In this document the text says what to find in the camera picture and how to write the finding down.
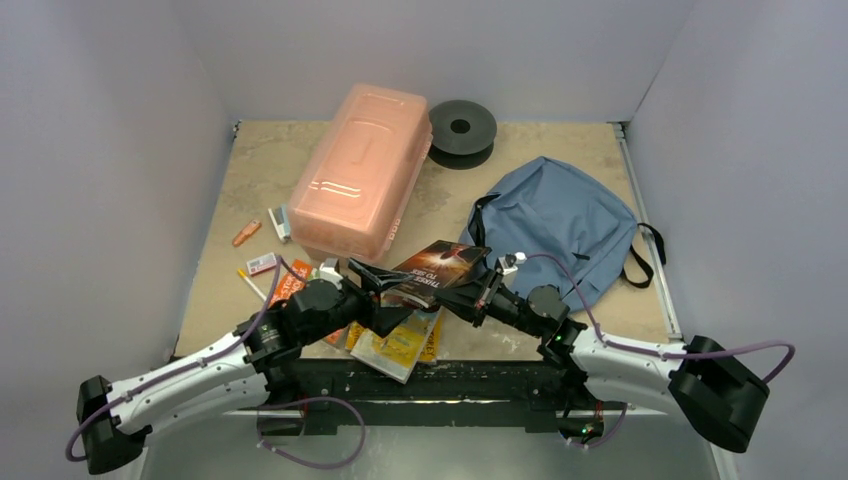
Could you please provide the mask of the dark Three Days To See book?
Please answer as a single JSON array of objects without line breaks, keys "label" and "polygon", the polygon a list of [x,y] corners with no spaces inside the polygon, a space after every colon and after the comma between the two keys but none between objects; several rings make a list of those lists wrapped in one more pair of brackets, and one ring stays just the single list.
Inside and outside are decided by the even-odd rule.
[{"label": "dark Three Days To See book", "polygon": [[413,310],[437,309],[435,293],[468,282],[482,272],[491,249],[446,240],[437,240],[394,267],[411,278],[382,295],[383,307]]}]

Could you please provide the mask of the blue backpack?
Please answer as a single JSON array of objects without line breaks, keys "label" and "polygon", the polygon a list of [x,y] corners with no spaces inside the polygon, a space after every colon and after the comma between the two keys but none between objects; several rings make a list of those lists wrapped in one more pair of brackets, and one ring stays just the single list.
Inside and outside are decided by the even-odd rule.
[{"label": "blue backpack", "polygon": [[485,246],[488,261],[523,252],[528,261],[512,283],[520,296],[543,285],[559,289],[574,311],[593,306],[633,258],[651,285],[652,266],[634,249],[642,222],[616,194],[579,168],[538,157],[506,174],[478,198],[459,237]]}]

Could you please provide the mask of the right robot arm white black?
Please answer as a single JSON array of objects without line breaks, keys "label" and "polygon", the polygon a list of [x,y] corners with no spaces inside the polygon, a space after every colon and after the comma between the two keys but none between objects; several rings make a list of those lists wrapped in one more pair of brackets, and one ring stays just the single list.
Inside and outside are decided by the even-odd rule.
[{"label": "right robot arm white black", "polygon": [[766,382],[716,341],[654,344],[609,335],[573,320],[554,285],[520,296],[503,275],[436,291],[460,319],[497,320],[539,339],[543,362],[562,374],[561,392],[576,407],[616,402],[685,419],[701,437],[730,452],[747,451],[770,395]]}]

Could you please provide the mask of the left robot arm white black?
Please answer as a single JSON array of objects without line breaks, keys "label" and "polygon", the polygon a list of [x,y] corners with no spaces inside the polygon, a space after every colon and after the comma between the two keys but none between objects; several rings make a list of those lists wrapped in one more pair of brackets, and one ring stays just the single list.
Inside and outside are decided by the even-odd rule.
[{"label": "left robot arm white black", "polygon": [[184,418],[180,407],[210,393],[217,396],[215,413],[235,393],[275,409],[292,405],[298,382],[282,370],[304,347],[352,322],[386,336],[412,312],[381,304],[382,293],[411,280],[411,274],[357,260],[349,267],[357,281],[345,275],[307,280],[286,299],[266,300],[233,332],[157,370],[119,381],[101,375],[83,381],[66,459],[85,463],[91,475],[120,469],[142,454],[157,428]]}]

